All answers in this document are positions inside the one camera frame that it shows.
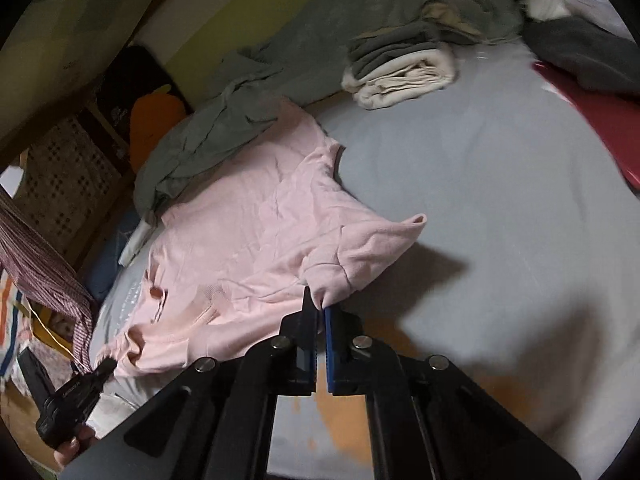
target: mattress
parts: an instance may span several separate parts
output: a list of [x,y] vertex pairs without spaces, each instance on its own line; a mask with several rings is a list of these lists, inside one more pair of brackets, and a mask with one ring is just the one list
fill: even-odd
[[[640,203],[524,44],[456,57],[447,89],[374,111],[340,94],[310,110],[346,147],[347,191],[389,220],[428,216],[418,243],[344,306],[399,351],[507,381],[508,408],[596,479],[640,417]],[[145,258],[118,277],[92,356],[128,316]],[[108,388],[141,404],[167,380]],[[361,398],[281,397],[269,471],[369,480],[367,439]]]

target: red object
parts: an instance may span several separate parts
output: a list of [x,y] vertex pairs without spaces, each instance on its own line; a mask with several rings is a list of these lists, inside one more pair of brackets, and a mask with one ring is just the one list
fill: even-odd
[[640,104],[585,90],[575,79],[542,62],[533,69],[572,102],[600,136],[629,184],[640,190]]

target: finger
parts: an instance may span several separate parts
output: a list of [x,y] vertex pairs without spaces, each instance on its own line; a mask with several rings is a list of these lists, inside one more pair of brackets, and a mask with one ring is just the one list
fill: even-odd
[[91,426],[83,426],[78,431],[78,439],[79,440],[87,440],[87,439],[91,438],[92,436],[95,436],[95,430]]
[[64,467],[73,460],[79,449],[80,441],[73,437],[71,441],[60,444],[58,449],[53,452],[53,458],[60,467]]

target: metal screw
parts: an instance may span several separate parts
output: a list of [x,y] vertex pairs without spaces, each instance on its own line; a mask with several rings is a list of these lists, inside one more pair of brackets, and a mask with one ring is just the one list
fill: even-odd
[[356,336],[353,338],[353,341],[351,342],[356,348],[360,350],[371,348],[371,345],[373,345],[373,341],[368,335]]
[[216,360],[213,357],[201,357],[195,362],[197,372],[208,372],[216,366]]
[[271,346],[277,348],[278,350],[282,350],[291,344],[289,338],[285,335],[277,335],[271,339]]
[[432,355],[429,357],[429,366],[434,370],[446,370],[449,367],[449,360],[444,355]]

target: yellow-green wall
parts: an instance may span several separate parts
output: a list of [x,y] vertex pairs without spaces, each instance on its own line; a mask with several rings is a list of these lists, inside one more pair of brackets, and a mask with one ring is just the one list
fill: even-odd
[[165,68],[185,97],[198,105],[204,98],[209,75],[224,54],[266,40],[308,1],[233,0],[194,34]]

